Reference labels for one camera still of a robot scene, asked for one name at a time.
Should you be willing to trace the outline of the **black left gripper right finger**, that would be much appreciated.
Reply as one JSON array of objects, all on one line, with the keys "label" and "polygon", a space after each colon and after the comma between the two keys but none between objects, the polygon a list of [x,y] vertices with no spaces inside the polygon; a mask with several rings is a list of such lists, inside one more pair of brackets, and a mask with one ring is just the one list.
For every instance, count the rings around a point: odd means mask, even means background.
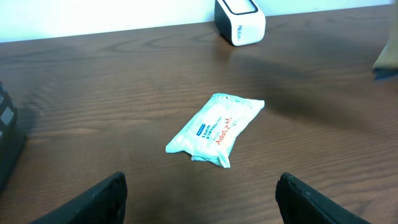
[{"label": "black left gripper right finger", "polygon": [[275,200],[284,224],[369,224],[288,172],[277,182]]}]

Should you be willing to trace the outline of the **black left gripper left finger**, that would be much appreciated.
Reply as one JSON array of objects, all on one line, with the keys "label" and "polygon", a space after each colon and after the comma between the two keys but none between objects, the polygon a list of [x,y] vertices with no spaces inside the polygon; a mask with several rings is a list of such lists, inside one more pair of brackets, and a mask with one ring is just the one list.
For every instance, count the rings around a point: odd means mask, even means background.
[{"label": "black left gripper left finger", "polygon": [[124,173],[116,172],[34,224],[123,224],[127,185]]}]

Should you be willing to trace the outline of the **light teal snack packet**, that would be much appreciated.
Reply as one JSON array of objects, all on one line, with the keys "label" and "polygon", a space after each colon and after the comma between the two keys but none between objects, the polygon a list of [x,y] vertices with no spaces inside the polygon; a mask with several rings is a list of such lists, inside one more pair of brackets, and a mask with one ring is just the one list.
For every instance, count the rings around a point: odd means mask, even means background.
[{"label": "light teal snack packet", "polygon": [[214,94],[166,145],[167,153],[186,152],[193,161],[229,169],[236,138],[265,107],[265,101]]}]

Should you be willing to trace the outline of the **yellow snack bag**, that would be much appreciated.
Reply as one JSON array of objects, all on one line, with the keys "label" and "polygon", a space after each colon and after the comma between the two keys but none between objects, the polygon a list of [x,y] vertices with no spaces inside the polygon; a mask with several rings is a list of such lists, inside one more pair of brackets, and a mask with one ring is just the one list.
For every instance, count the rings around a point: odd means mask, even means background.
[{"label": "yellow snack bag", "polygon": [[375,61],[372,71],[375,80],[397,81],[397,41],[389,40]]}]

